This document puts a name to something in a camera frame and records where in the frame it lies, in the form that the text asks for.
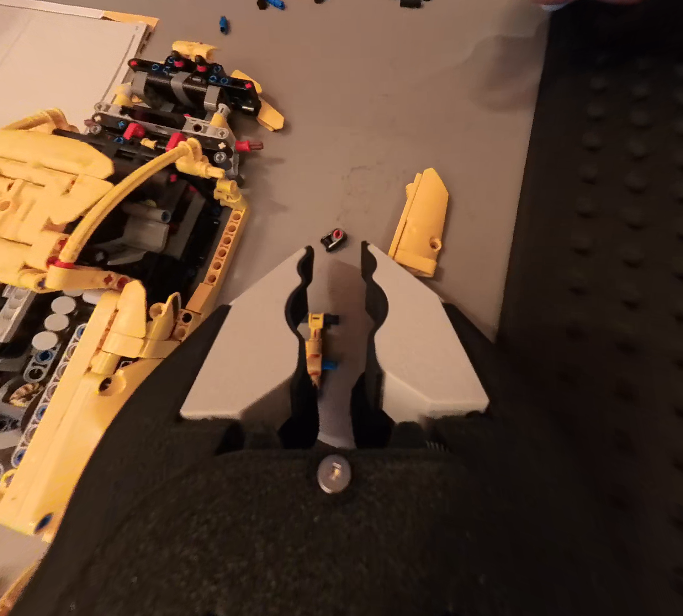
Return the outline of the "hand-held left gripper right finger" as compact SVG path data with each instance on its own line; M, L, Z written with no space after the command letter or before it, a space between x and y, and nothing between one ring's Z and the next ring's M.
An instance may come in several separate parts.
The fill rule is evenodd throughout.
M490 399L467 355L451 307L370 242L361 243L365 368L350 399L354 444L383 448L401 423L484 413Z

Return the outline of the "yellow toy brick car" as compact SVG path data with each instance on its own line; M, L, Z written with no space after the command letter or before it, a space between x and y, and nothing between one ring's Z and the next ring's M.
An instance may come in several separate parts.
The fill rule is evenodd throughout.
M215 307L271 132L261 84L176 41L138 54L81 131L57 109L1 128L1 526L50 542L98 442Z

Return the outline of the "yellow brick subassembly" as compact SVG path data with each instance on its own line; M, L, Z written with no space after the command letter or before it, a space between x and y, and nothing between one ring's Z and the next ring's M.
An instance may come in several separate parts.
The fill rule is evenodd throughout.
M324 314L325 313L308 314L307 326L309 338L305 341L307 372L314 387L318 391L318 394L321 394L322 392L325 375L330 373L323 372L321 367L324 359L331 359L324 354L326 333L329 328L335 327L324 324Z

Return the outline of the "yellow curved panel piece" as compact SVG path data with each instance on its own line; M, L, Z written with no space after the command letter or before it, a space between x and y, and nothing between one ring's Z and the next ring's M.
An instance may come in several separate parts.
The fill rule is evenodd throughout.
M442 248L449 193L437 171L426 168L406 186L406 202L388 256L416 277L431 279Z

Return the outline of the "open instruction booklet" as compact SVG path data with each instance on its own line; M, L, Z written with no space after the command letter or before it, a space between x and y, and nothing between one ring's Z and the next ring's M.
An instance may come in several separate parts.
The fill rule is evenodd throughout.
M1 126L48 108L83 128L113 99L156 17L40 0L1 0Z

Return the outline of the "grey desk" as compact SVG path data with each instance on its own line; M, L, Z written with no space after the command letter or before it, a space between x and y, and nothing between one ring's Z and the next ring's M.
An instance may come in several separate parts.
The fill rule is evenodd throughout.
M348 398L363 368L360 242L391 243L405 186L435 168L449 213L428 284L489 338L498 325L547 18L524 0L43 0L157 17L145 55L174 40L215 45L284 115L270 133L234 117L264 151L243 164L252 213L221 292L229 302L304 245L315 247L309 305L341 315L327 342L339 367L320 405L320 440L352 446ZM224 15L231 31L220 33ZM348 240L327 253L334 228Z

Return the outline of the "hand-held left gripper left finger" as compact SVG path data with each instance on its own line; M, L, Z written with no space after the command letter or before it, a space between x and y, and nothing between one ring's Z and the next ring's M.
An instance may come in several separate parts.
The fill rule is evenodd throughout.
M318 390L300 325L309 313L314 249L304 246L227 304L226 317L180 408L190 421L264 426L288 448L318 440Z

